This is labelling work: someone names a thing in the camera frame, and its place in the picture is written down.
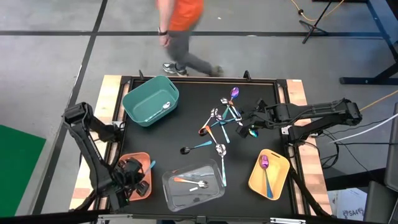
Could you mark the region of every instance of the teal basket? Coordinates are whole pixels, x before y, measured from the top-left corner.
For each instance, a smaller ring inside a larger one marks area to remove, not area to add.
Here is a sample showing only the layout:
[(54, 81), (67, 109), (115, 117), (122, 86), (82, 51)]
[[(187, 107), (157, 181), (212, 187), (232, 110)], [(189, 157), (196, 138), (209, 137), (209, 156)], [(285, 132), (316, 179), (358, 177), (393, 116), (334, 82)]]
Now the teal basket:
[[(165, 76), (157, 76), (130, 91), (124, 96), (122, 104), (129, 117), (137, 124), (148, 127), (177, 107), (180, 93), (175, 85)], [(170, 102), (170, 107), (150, 120), (163, 105)]]

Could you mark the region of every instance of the wristwatch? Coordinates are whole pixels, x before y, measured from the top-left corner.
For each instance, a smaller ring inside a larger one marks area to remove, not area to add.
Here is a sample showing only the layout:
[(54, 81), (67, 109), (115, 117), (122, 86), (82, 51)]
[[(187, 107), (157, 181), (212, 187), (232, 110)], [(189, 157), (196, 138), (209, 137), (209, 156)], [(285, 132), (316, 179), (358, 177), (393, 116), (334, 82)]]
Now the wristwatch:
[(157, 28), (157, 35), (167, 35), (167, 31), (161, 32), (160, 27)]

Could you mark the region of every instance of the gray floor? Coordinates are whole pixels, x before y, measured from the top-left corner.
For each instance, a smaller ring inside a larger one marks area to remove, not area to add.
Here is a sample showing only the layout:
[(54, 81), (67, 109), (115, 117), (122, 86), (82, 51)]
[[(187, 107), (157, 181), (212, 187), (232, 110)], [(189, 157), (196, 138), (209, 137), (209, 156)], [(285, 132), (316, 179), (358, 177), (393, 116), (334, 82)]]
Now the gray floor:
[[(385, 1), (371, 0), (387, 33), (398, 39), (398, 22)], [(317, 17), (325, 3), (297, 0), (308, 17)], [(289, 0), (206, 0), (200, 31), (305, 31), (297, 10)], [(0, 30), (92, 30), (100, 0), (42, 1), (3, 0), (0, 2)], [(158, 15), (154, 1), (109, 0), (100, 30), (156, 30)], [(378, 32), (365, 4), (344, 3), (321, 21), (330, 32)], [(89, 37), (0, 36), (0, 123), (47, 139), (45, 149), (20, 204), (19, 215), (30, 213), (42, 178), (49, 150), (59, 127), (81, 65)], [(254, 78), (303, 80), (308, 103), (342, 97), (359, 107), (389, 94), (396, 86), (343, 86), (342, 76), (371, 77), (394, 63), (382, 39), (301, 37), (193, 37), (191, 51), (224, 67), (225, 76), (240, 77), (249, 70)], [(95, 106), (103, 75), (163, 74), (167, 61), (157, 37), (97, 37), (78, 95), (79, 101)], [(203, 76), (195, 71), (191, 75)], [(363, 124), (392, 114), (398, 95), (363, 111)], [(388, 141), (391, 124), (353, 141)], [(330, 131), (345, 129), (339, 126)], [(342, 137), (352, 132), (336, 134)], [(327, 138), (317, 143), (322, 157), (334, 153)], [(385, 166), (386, 146), (350, 146), (368, 169)], [(78, 172), (79, 151), (67, 136), (47, 195), (43, 212), (68, 209)], [(335, 169), (345, 174), (364, 171), (345, 149)]]

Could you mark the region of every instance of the orange shirt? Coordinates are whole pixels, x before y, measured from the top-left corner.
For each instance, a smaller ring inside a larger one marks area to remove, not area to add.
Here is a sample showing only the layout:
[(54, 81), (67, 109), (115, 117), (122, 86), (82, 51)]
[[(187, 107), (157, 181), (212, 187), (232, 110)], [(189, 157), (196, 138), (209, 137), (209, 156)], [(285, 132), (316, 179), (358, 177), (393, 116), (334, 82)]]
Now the orange shirt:
[(188, 30), (201, 16), (204, 0), (175, 0), (169, 30)]

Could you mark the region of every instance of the yellow bowl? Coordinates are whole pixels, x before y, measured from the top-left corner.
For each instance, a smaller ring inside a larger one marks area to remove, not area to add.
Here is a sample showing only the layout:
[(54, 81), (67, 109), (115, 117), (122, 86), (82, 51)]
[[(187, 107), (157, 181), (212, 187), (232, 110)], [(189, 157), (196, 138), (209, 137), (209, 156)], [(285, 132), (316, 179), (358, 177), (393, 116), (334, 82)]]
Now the yellow bowl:
[[(267, 168), (267, 175), (269, 185), (274, 196), (273, 198), (267, 197), (266, 173), (264, 169), (260, 166), (260, 160), (262, 155), (266, 155), (268, 157), (269, 165)], [(256, 164), (254, 165), (253, 171), (250, 175), (250, 189), (268, 198), (269, 200), (278, 200), (280, 194), (282, 193), (282, 188), (285, 184), (285, 179), (289, 168), (290, 163), (285, 157), (279, 155), (272, 150), (263, 149), (260, 152), (259, 157), (256, 160)]]

